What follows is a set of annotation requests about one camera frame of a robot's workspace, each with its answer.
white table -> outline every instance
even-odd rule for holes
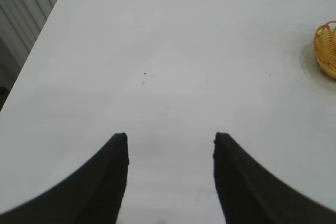
[[[0,114],[0,212],[126,132],[122,223],[222,223],[217,131],[336,210],[336,87],[307,60],[335,18],[334,0],[58,0]]]

wicker basket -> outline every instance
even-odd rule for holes
[[[330,21],[317,29],[314,47],[321,70],[336,79],[336,21]]]

